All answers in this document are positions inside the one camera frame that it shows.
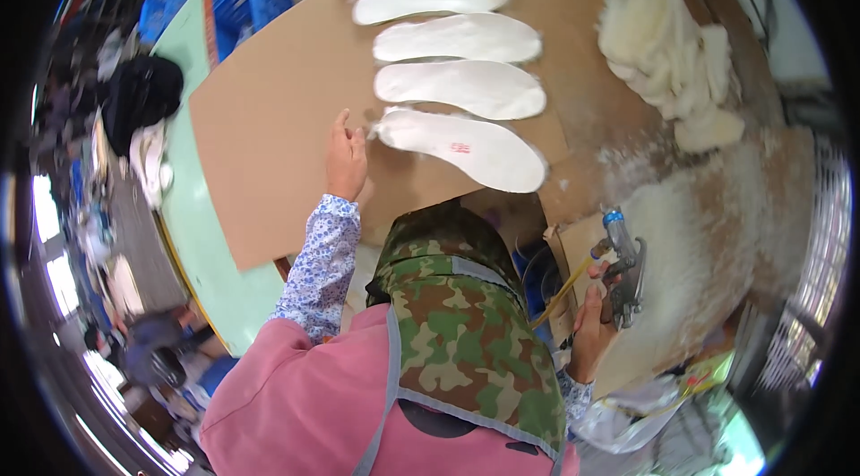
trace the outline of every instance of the spray gun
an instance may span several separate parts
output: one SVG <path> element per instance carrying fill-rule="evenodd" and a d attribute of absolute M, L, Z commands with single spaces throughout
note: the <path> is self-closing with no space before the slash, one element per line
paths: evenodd
<path fill-rule="evenodd" d="M 620 331 L 630 328 L 633 325 L 633 314 L 642 310 L 642 281 L 648 248 L 645 240 L 637 237 L 639 252 L 636 251 L 633 240 L 627 233 L 620 207 L 604 211 L 603 227 L 606 229 L 606 237 L 592 248 L 591 255 L 594 259 L 600 259 L 609 250 L 618 255 L 618 261 L 609 266 L 603 279 L 609 288 L 612 318 L 615 320 L 615 327 Z M 619 275 L 621 279 L 614 282 Z"/>

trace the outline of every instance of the person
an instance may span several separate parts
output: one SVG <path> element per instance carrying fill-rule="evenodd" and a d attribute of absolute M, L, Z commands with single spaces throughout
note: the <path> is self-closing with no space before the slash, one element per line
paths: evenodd
<path fill-rule="evenodd" d="M 339 333 L 367 172 L 348 116 L 331 129 L 327 192 L 283 295 L 207 408 L 200 437 L 215 472 L 576 474 L 568 421 L 616 335 L 598 288 L 555 374 L 502 239 L 456 201 L 394 221 L 368 308 Z"/>
<path fill-rule="evenodd" d="M 116 369 L 122 367 L 125 337 L 120 331 L 113 329 L 108 334 L 104 334 L 99 325 L 90 321 L 86 331 L 83 332 L 83 344 L 88 350 L 102 355 L 102 358 L 113 364 Z"/>
<path fill-rule="evenodd" d="M 183 331 L 193 318 L 192 310 L 179 307 L 146 313 L 127 327 L 122 371 L 131 384 L 158 386 L 175 381 L 172 386 L 181 386 L 185 382 L 180 357 L 195 352 L 214 334 L 211 326 L 206 325 L 186 338 Z"/>

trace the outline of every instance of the green table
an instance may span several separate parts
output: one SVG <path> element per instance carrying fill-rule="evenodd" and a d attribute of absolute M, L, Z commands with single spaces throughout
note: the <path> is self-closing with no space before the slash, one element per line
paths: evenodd
<path fill-rule="evenodd" d="M 188 0 L 152 50 L 176 62 L 185 76 L 181 106 L 167 125 L 165 159 L 174 180 L 161 216 L 186 283 L 228 351 L 241 356 L 274 310 L 284 282 L 271 263 L 237 270 L 200 166 L 188 97 L 217 63 L 213 45 L 211 0 Z"/>

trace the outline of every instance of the yellow air hose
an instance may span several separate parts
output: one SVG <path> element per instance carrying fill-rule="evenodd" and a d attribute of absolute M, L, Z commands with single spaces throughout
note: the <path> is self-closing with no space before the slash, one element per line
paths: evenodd
<path fill-rule="evenodd" d="M 574 282 L 576 282 L 576 279 L 579 278 L 583 272 L 585 272 L 586 267 L 591 265 L 592 262 L 593 261 L 591 258 L 591 254 L 587 255 L 585 258 L 582 259 L 582 263 L 580 263 L 580 266 L 576 268 L 572 275 L 570 275 L 568 280 L 564 283 L 564 286 L 562 286 L 561 290 L 559 290 L 559 292 L 556 293 L 552 299 L 550 299 L 550 304 L 546 305 L 546 310 L 544 310 L 543 313 L 540 314 L 540 317 L 529 323 L 529 326 L 532 328 L 532 330 L 538 328 L 538 326 L 543 323 L 543 321 L 546 321 L 547 318 L 550 317 L 552 311 L 555 310 L 555 307 L 558 306 L 558 303 L 562 301 L 564 294 L 566 294 L 570 288 L 574 287 Z"/>

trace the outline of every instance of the black bag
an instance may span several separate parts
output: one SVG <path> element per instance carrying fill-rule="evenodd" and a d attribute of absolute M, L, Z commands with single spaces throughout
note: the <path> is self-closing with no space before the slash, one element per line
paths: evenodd
<path fill-rule="evenodd" d="M 136 56 L 117 66 L 102 101 L 107 143 L 127 157 L 134 131 L 155 125 L 179 108 L 182 71 L 158 56 Z"/>

